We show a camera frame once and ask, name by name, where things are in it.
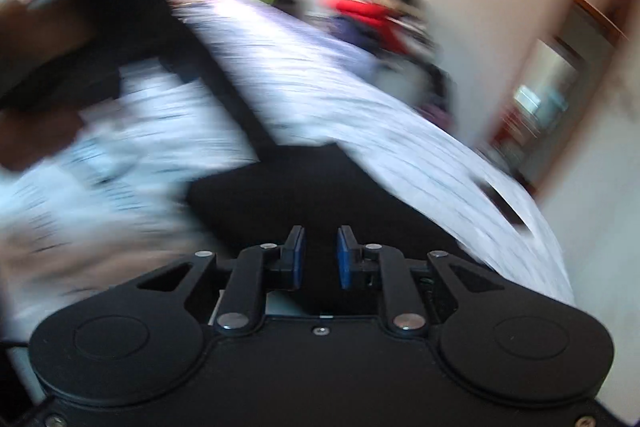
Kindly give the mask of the white script-print bedsheet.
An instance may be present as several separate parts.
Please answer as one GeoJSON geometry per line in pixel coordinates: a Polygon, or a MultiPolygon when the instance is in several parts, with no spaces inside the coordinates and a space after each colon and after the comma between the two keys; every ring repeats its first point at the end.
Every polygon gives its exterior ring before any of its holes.
{"type": "MultiPolygon", "coordinates": [[[[334,142],[390,193],[506,279],[572,303],[562,248],[533,199],[469,147],[342,69],[318,46],[232,0],[180,10],[221,53],[279,142],[334,142]],[[520,215],[518,231],[474,183],[520,215]]],[[[92,110],[67,150],[1,177],[1,327],[22,343],[49,314],[215,247],[180,200],[186,182],[253,159],[199,81],[157,61],[129,66],[124,94],[92,110]]]]}

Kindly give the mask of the black smartphone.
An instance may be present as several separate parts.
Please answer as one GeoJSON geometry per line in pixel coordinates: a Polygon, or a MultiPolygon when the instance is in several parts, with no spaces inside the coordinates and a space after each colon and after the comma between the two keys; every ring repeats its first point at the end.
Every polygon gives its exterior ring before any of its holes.
{"type": "Polygon", "coordinates": [[[527,230],[527,225],[515,211],[515,209],[506,201],[506,199],[493,187],[490,183],[482,180],[475,180],[474,183],[488,198],[489,202],[501,213],[501,216],[518,231],[527,230]]]}

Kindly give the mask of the wooden door frame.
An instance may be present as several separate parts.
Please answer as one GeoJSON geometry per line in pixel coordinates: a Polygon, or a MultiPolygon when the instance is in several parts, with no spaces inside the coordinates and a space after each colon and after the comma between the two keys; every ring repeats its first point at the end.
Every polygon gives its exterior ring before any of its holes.
{"type": "Polygon", "coordinates": [[[561,0],[530,46],[484,153],[537,196],[594,105],[624,32],[588,0],[561,0]]]}

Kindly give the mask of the black pants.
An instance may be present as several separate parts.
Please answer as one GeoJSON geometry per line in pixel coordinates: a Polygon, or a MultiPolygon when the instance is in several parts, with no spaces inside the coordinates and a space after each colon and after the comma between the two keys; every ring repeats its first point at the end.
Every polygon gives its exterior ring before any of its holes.
{"type": "Polygon", "coordinates": [[[302,285],[293,300],[308,314],[375,311],[372,291],[341,286],[342,225],[360,243],[395,247],[410,259],[424,260],[431,251],[471,258],[454,236],[387,192],[336,144],[281,147],[266,161],[192,181],[186,205],[231,256],[283,242],[295,225],[303,227],[302,285]]]}

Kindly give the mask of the pile of clothes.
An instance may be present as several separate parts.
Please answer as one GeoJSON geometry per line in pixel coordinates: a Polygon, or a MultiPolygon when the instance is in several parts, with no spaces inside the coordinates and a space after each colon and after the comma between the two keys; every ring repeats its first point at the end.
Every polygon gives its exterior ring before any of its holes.
{"type": "Polygon", "coordinates": [[[319,0],[329,34],[375,57],[372,83],[449,131],[451,79],[438,64],[424,0],[319,0]]]}

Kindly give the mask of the lavender striped blanket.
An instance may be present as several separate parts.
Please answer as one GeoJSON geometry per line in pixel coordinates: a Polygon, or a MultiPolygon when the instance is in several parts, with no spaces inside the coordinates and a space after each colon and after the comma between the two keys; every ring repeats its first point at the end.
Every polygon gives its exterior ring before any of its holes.
{"type": "Polygon", "coordinates": [[[332,62],[335,62],[342,69],[347,70],[347,72],[354,74],[368,83],[373,81],[378,60],[371,53],[363,51],[353,44],[338,40],[330,36],[327,32],[315,28],[276,8],[272,8],[270,5],[259,0],[232,1],[239,5],[238,8],[231,10],[232,13],[239,12],[241,8],[254,9],[259,15],[270,20],[271,23],[277,23],[285,29],[292,31],[292,33],[303,42],[318,46],[332,62]]]}

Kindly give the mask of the red puffer jacket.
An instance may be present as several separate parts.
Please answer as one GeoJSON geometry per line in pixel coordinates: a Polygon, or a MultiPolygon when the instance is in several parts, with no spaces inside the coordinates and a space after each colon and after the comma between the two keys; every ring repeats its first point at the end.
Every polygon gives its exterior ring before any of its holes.
{"type": "Polygon", "coordinates": [[[396,35],[394,12],[369,0],[320,0],[329,9],[333,35],[372,54],[407,55],[408,48],[396,35]]]}

